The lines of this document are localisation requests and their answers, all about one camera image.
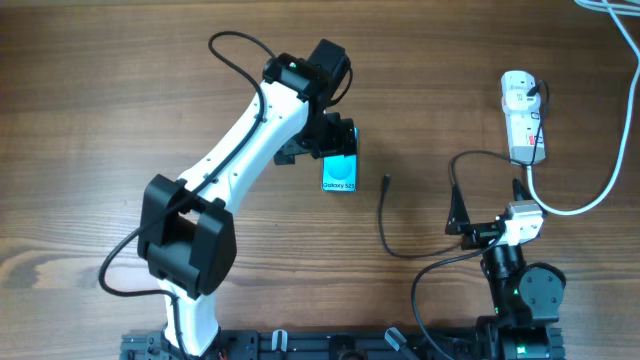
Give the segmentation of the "white power strip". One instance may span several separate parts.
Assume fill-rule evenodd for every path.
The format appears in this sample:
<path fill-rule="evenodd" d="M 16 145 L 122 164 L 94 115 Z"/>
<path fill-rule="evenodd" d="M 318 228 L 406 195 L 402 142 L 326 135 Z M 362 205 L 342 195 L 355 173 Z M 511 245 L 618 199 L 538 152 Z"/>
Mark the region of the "white power strip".
<path fill-rule="evenodd" d="M 540 86 L 535 78 L 521 70 L 505 72 L 501 77 L 502 96 L 508 89 L 526 88 L 530 95 L 540 95 Z M 544 133 L 540 128 L 541 106 L 530 113 L 505 114 L 509 157 L 514 164 L 533 165 L 546 158 Z"/>

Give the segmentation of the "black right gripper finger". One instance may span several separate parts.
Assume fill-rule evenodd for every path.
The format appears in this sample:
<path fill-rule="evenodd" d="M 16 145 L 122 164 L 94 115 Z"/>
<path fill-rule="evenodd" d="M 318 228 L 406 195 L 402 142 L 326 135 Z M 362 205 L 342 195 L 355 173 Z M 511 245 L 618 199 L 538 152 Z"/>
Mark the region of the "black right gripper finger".
<path fill-rule="evenodd" d="M 453 185 L 451 192 L 451 205 L 445 227 L 445 233 L 447 235 L 461 235 L 470 231 L 471 222 L 460 187 L 458 185 Z"/>
<path fill-rule="evenodd" d="M 526 186 L 518 178 L 512 180 L 512 193 L 515 201 L 529 201 L 533 199 Z"/>

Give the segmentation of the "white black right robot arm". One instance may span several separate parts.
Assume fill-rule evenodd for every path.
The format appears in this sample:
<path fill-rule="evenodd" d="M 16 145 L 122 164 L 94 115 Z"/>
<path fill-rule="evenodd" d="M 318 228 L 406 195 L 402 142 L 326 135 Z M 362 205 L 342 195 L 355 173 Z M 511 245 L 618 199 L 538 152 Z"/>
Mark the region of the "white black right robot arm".
<path fill-rule="evenodd" d="M 566 277 L 542 262 L 527 263 L 523 246 L 540 236 L 545 211 L 519 181 L 514 200 L 491 222 L 473 223 L 459 186 L 452 187 L 447 235 L 462 237 L 461 248 L 482 256 L 494 314 L 475 325 L 475 359 L 563 359 L 565 350 L 559 321 Z"/>

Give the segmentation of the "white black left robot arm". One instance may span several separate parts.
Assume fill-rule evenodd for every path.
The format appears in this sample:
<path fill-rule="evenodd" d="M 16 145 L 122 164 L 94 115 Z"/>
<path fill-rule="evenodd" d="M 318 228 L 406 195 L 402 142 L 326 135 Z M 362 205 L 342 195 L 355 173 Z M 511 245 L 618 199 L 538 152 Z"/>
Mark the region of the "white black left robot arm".
<path fill-rule="evenodd" d="M 353 121 L 329 110 L 352 75 L 345 49 L 326 39 L 306 59 L 272 56 L 220 142 L 177 179 L 147 185 L 137 252 L 167 298 L 161 349 L 170 358 L 204 359 L 215 348 L 215 292 L 237 254 L 234 216 L 265 167 L 356 154 Z"/>

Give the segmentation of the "cyan screen Galaxy smartphone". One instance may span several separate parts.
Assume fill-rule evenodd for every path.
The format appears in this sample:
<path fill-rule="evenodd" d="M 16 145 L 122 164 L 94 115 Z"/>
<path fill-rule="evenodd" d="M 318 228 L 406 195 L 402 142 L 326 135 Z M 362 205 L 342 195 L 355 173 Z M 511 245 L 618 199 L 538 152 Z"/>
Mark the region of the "cyan screen Galaxy smartphone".
<path fill-rule="evenodd" d="M 357 190 L 358 155 L 336 155 L 323 159 L 321 189 L 353 193 Z"/>

